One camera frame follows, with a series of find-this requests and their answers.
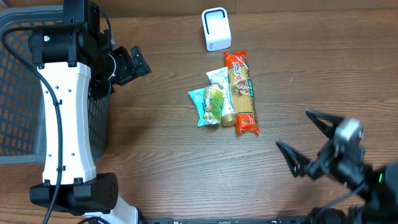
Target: white container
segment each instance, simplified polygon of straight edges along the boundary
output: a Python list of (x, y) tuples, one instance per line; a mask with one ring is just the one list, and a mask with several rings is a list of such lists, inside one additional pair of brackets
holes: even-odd
[(223, 7), (204, 10), (201, 21), (208, 51), (227, 49), (231, 46), (228, 15)]

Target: wooden wall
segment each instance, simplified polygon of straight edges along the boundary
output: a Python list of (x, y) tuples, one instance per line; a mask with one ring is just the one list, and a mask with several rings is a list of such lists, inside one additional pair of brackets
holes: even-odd
[[(62, 4), (62, 0), (3, 0), (9, 7)], [(187, 16), (222, 6), (230, 14), (398, 7), (398, 0), (92, 0), (110, 17)]]

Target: red package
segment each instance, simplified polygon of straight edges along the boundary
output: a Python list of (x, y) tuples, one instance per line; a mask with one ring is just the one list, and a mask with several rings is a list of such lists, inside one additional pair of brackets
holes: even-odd
[(224, 51), (225, 66), (228, 67), (229, 89), (236, 115), (236, 132), (260, 134), (260, 125), (246, 51), (230, 54)]

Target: cable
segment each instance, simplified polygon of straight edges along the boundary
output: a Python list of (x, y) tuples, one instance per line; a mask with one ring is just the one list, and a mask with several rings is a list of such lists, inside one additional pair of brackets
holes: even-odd
[(98, 221), (100, 221), (103, 224), (110, 224), (110, 222), (106, 221), (105, 219), (103, 219), (101, 217), (89, 217), (89, 218), (86, 218), (86, 219), (78, 222), (77, 224), (84, 224), (84, 223), (92, 221), (92, 220), (97, 220), (97, 223), (98, 223)]
[(46, 224), (49, 221), (51, 212), (54, 208), (55, 201), (57, 200), (57, 196), (60, 190), (60, 185), (61, 185), (61, 179), (62, 179), (62, 122), (61, 122), (61, 112), (59, 108), (59, 103), (57, 100), (57, 96), (55, 96), (54, 91), (52, 90), (50, 84), (47, 82), (47, 80), (36, 70), (35, 67), (33, 67), (28, 61), (26, 61), (24, 58), (16, 54), (8, 45), (6, 37), (8, 34), (15, 32), (15, 31), (23, 31), (23, 30), (34, 30), (35, 27), (16, 27), (12, 29), (8, 29), (4, 31), (1, 35), (1, 42), (3, 46), (10, 52), (12, 56), (14, 56), (16, 59), (18, 59), (26, 68), (28, 68), (39, 80), (44, 84), (44, 86), (48, 89), (54, 107), (55, 107), (55, 114), (57, 116), (57, 127), (58, 127), (58, 175), (57, 175), (57, 183), (55, 184), (55, 191), (49, 206), (49, 209), (47, 210), (47, 213), (45, 214), (43, 224)]
[(102, 13), (102, 15), (104, 16), (106, 23), (108, 24), (108, 30), (109, 30), (109, 34), (108, 34), (108, 39), (109, 41), (107, 41), (100, 49), (101, 50), (107, 50), (108, 48), (110, 48), (112, 46), (112, 28), (111, 28), (111, 22), (109, 21), (109, 17), (106, 15), (104, 9), (100, 8), (99, 12)]
[(365, 188), (365, 186), (366, 186), (366, 183), (363, 182), (359, 187), (357, 187), (355, 190), (353, 190), (353, 191), (352, 191), (351, 193), (349, 193), (348, 195), (342, 196), (341, 198), (338, 198), (338, 199), (336, 199), (334, 202), (332, 202), (332, 203), (328, 204), (327, 206), (323, 207), (323, 208), (318, 212), (318, 214), (315, 216), (315, 220), (317, 220), (317, 219), (319, 218), (319, 216), (320, 216), (323, 212), (325, 212), (328, 208), (330, 208), (330, 207), (336, 205), (337, 203), (340, 203), (340, 202), (346, 200), (347, 198), (349, 198), (349, 197), (351, 197), (351, 196), (353, 196), (353, 195), (358, 194), (362, 189)]

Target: gray basket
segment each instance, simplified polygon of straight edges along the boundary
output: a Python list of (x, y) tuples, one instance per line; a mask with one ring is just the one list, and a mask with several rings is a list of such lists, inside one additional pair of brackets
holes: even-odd
[[(0, 12), (0, 34), (11, 27), (56, 24), (62, 6), (12, 8)], [(31, 62), (29, 31), (8, 35), (8, 43)], [(94, 161), (105, 151), (109, 97), (88, 100), (88, 128)], [(44, 101), (40, 81), (0, 45), (0, 164), (44, 164)]]

